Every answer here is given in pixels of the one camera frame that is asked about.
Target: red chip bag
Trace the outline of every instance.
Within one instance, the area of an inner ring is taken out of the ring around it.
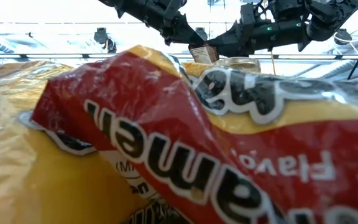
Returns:
[[[185,68],[134,47],[51,79],[33,119],[195,223],[358,223],[358,83]]]

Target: plastic bag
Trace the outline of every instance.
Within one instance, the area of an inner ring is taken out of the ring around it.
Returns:
[[[358,83],[184,66],[134,47],[51,79],[32,118],[195,223],[358,223]]]
[[[46,80],[71,69],[50,62],[0,66],[0,224],[120,223],[149,203],[99,154],[62,150],[89,145],[50,138],[29,120]]]

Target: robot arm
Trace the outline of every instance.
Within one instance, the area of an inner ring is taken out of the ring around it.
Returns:
[[[358,10],[358,0],[331,0],[327,4],[313,0],[267,0],[266,9],[262,2],[245,4],[241,6],[239,22],[215,39],[204,41],[188,25],[186,16],[178,12],[186,0],[99,1],[115,7],[120,18],[126,12],[158,30],[167,45],[207,43],[227,57],[246,56],[255,50],[288,44],[298,44],[298,50],[302,51],[312,40],[329,39]],[[260,18],[267,9],[272,12],[274,22]]]

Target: ceiling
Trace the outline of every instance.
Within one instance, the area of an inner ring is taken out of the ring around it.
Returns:
[[[220,0],[209,6],[207,0],[190,0],[181,8],[181,12],[186,14],[192,28],[204,27],[212,39],[229,29],[239,18],[241,4],[252,1],[255,0]],[[188,54],[187,45],[166,46],[158,31],[147,28],[128,14],[118,19],[115,9],[98,0],[0,0],[0,44],[15,54],[105,53],[93,40],[98,27],[107,28],[109,36],[117,43],[118,52],[141,44],[170,54]],[[302,52],[298,51],[296,45],[288,45],[274,48],[273,53],[357,55],[358,11],[342,28],[352,35],[351,44],[339,46],[331,38],[324,42],[312,42]],[[289,67],[281,63],[276,65],[276,72],[293,75],[313,66],[303,63]],[[264,71],[273,73],[270,63],[265,65]]]

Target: crinkled plastic wrapper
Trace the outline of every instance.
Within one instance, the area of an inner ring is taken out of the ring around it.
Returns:
[[[32,118],[120,152],[194,223],[358,223],[357,82],[181,67],[137,46],[49,80]]]
[[[0,66],[0,224],[120,223],[150,202],[89,144],[39,129],[29,118],[47,79],[72,68]]]

